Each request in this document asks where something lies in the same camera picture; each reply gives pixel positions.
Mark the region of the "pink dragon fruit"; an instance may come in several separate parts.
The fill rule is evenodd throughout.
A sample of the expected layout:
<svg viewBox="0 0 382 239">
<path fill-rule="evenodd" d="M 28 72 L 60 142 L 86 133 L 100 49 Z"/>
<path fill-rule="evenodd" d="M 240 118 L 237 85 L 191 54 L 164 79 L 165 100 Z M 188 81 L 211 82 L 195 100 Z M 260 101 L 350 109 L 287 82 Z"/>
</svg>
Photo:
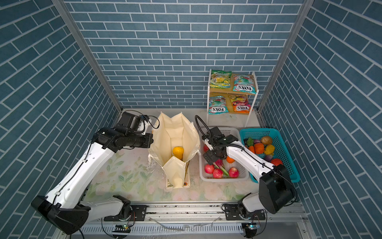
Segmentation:
<svg viewBox="0 0 382 239">
<path fill-rule="evenodd" d="M 218 159 L 216 162 L 213 163 L 213 165 L 215 167 L 218 167 L 220 170 L 222 170 L 223 174 L 225 176 L 229 176 L 228 172 L 226 171 L 226 169 L 224 168 L 224 164 L 223 164 L 223 161 L 221 159 Z"/>
</svg>

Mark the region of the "large orange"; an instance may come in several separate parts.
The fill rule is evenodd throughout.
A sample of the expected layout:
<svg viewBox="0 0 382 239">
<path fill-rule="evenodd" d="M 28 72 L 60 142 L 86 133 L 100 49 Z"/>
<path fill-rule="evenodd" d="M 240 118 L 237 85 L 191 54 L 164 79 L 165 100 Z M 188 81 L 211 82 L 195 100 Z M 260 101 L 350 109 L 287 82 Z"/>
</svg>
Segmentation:
<svg viewBox="0 0 382 239">
<path fill-rule="evenodd" d="M 235 160 L 229 156 L 226 158 L 226 161 L 227 163 L 230 163 L 230 164 L 233 164 L 235 162 Z"/>
</svg>

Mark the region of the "yellow mango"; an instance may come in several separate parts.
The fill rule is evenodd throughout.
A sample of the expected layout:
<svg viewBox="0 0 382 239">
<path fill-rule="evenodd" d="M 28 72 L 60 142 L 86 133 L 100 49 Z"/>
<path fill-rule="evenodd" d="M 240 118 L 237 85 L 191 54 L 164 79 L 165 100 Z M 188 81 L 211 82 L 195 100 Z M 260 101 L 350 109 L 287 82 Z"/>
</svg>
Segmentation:
<svg viewBox="0 0 382 239">
<path fill-rule="evenodd" d="M 181 146 L 176 146 L 173 148 L 173 155 L 179 159 L 183 160 L 184 148 Z"/>
</svg>

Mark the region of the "cream canvas grocery bag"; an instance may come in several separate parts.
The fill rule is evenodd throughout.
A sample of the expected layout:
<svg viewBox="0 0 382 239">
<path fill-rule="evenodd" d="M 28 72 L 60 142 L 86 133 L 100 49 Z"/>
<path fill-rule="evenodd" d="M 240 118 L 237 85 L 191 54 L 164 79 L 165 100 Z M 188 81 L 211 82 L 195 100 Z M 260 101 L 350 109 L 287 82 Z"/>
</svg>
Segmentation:
<svg viewBox="0 0 382 239">
<path fill-rule="evenodd" d="M 154 142 L 149 161 L 157 162 L 174 188 L 183 188 L 189 161 L 200 152 L 200 137 L 194 123 L 182 113 L 169 117 L 161 113 L 152 130 Z"/>
</svg>

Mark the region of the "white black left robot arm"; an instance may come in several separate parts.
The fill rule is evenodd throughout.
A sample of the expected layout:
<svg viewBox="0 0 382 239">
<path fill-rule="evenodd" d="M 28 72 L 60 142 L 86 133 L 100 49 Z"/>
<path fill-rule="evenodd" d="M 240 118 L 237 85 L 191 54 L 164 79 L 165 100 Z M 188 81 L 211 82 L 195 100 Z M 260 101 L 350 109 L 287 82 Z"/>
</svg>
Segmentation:
<svg viewBox="0 0 382 239">
<path fill-rule="evenodd" d="M 114 127 L 103 127 L 94 134 L 84 155 L 61 182 L 45 196 L 36 196 L 31 206 L 67 235 L 100 218 L 130 221 L 131 202 L 123 196 L 113 195 L 97 203 L 82 202 L 82 198 L 96 173 L 119 150 L 150 147 L 154 141 L 147 131 L 151 124 L 150 117 L 138 111 L 122 113 Z"/>
</svg>

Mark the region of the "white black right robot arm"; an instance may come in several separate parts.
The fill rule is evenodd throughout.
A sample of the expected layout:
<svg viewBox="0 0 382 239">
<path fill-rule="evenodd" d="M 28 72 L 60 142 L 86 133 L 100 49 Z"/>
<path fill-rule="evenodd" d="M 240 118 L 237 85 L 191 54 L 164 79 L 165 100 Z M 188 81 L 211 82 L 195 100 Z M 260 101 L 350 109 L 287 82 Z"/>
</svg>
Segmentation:
<svg viewBox="0 0 382 239">
<path fill-rule="evenodd" d="M 219 128 L 207 129 L 202 140 L 209 147 L 203 157 L 209 163 L 230 157 L 241 164 L 259 183 L 259 192 L 250 193 L 238 202 L 238 211 L 242 218 L 253 216 L 255 211 L 266 210 L 277 213 L 296 196 L 296 190 L 289 177 L 288 170 L 282 165 L 263 160 L 246 148 L 236 137 L 225 136 Z"/>
</svg>

